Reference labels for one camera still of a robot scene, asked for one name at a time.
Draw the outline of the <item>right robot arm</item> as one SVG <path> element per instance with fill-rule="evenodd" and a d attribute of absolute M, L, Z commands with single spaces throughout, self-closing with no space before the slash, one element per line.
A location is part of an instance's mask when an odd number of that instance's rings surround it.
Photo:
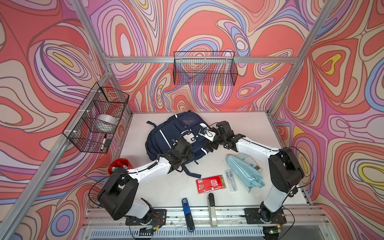
<path fill-rule="evenodd" d="M 257 143 L 245 135 L 234 134 L 230 124 L 222 121 L 216 127 L 202 127 L 199 134 L 210 141 L 207 147 L 212 152 L 219 145 L 240 154 L 247 154 L 269 165 L 271 189 L 261 203 L 259 212 L 272 215 L 282 209 L 285 200 L 298 192 L 297 185 L 305 173 L 290 148 L 273 148 Z"/>

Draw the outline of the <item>black beige stapler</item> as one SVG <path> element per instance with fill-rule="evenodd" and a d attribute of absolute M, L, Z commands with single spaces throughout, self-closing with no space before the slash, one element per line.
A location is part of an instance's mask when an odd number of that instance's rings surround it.
<path fill-rule="evenodd" d="M 217 216 L 216 216 L 215 197 L 213 193 L 208 194 L 208 210 L 209 210 L 210 225 L 212 228 L 215 228 L 218 226 L 218 222 L 217 222 Z"/>

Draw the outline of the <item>clear pen pack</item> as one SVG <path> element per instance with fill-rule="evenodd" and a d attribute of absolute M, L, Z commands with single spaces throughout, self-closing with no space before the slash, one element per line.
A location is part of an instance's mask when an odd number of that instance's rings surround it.
<path fill-rule="evenodd" d="M 225 175 L 226 175 L 227 182 L 229 184 L 230 192 L 236 192 L 238 188 L 237 188 L 232 170 L 225 170 Z"/>

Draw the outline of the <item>red cup with markers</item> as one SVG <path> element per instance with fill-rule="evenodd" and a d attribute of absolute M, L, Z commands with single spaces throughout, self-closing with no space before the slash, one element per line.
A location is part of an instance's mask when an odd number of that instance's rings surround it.
<path fill-rule="evenodd" d="M 133 166 L 128 159 L 120 158 L 113 161 L 108 167 L 108 174 L 111 175 L 117 168 L 124 168 L 126 170 L 132 169 Z"/>

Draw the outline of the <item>marker in basket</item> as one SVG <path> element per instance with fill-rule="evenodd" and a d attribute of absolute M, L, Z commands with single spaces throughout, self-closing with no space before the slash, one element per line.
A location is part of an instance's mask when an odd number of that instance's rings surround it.
<path fill-rule="evenodd" d="M 106 141 L 107 141 L 107 134 L 104 134 L 104 137 L 103 137 L 103 140 L 102 140 L 102 144 L 101 144 L 101 148 L 100 148 L 101 151 L 104 150 Z"/>

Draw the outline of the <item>red packet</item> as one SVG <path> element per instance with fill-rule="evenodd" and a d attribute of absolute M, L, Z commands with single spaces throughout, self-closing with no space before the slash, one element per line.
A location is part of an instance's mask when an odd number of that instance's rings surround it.
<path fill-rule="evenodd" d="M 196 180 L 198 193 L 208 193 L 226 188 L 226 184 L 222 175 L 203 178 Z"/>

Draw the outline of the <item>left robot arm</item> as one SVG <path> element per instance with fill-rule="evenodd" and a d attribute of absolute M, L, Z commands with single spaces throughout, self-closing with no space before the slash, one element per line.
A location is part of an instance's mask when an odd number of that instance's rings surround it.
<path fill-rule="evenodd" d="M 192 145 L 180 140 L 168 152 L 158 155 L 153 163 L 136 169 L 115 170 L 98 193 L 97 201 L 113 220 L 123 217 L 136 218 L 146 225 L 154 218 L 154 210 L 148 201 L 136 197 L 139 187 L 160 176 L 178 171 L 193 160 Z"/>

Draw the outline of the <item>white tape roll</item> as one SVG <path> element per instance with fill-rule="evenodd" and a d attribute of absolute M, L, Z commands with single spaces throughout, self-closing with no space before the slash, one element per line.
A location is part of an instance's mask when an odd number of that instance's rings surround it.
<path fill-rule="evenodd" d="M 113 134 L 118 125 L 118 120 L 107 114 L 100 114 L 95 120 L 95 128 L 97 131 L 106 134 Z"/>

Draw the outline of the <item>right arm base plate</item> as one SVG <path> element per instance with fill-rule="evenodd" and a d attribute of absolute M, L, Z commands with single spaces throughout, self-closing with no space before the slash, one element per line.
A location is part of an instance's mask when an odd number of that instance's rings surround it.
<path fill-rule="evenodd" d="M 260 208 L 246 208 L 241 217 L 245 218 L 247 224 L 254 225 L 284 225 L 287 223 L 283 208 L 278 209 L 277 212 L 270 213 L 268 209 Z"/>

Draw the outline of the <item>blue stapler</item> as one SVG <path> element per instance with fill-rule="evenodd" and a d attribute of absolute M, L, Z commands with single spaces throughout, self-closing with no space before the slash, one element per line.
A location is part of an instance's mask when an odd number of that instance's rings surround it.
<path fill-rule="evenodd" d="M 191 213 L 190 205 L 187 198 L 182 199 L 183 212 L 185 215 L 187 229 L 190 233 L 195 231 L 195 224 Z"/>

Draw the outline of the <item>light blue pencil case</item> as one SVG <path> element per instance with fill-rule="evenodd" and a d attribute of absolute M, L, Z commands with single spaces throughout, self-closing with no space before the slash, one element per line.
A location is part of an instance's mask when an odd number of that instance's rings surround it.
<path fill-rule="evenodd" d="M 264 178 L 261 173 L 237 158 L 237 155 L 227 155 L 226 162 L 236 176 L 249 189 L 263 188 L 265 186 Z"/>

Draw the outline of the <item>navy blue backpack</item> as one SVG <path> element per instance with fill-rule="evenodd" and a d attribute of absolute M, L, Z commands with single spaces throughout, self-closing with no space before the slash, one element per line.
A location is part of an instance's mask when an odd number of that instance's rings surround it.
<path fill-rule="evenodd" d="M 209 153 L 209 150 L 206 149 L 209 140 L 199 134 L 201 128 L 208 127 L 208 125 L 201 116 L 194 112 L 175 114 L 160 125 L 150 121 L 147 123 L 154 126 L 145 143 L 147 155 L 152 161 L 155 161 L 158 155 L 165 154 L 180 140 L 186 140 L 192 145 L 195 155 L 193 162 Z M 201 175 L 190 172 L 186 165 L 182 172 L 196 179 L 201 178 Z"/>

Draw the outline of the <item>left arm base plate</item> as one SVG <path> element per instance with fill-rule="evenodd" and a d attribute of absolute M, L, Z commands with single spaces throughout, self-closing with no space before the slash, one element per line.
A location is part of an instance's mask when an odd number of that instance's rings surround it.
<path fill-rule="evenodd" d="M 166 209 L 153 209 L 150 210 L 142 219 L 128 216 L 126 218 L 126 226 L 160 227 L 166 224 L 166 217 Z"/>

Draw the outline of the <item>grey calculator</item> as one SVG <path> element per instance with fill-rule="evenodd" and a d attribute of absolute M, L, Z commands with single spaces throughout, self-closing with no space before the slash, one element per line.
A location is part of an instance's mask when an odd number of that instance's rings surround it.
<path fill-rule="evenodd" d="M 240 153 L 237 155 L 237 158 L 254 168 L 257 172 L 261 173 L 263 171 L 263 169 L 258 165 L 256 160 L 254 160 L 250 155 Z"/>

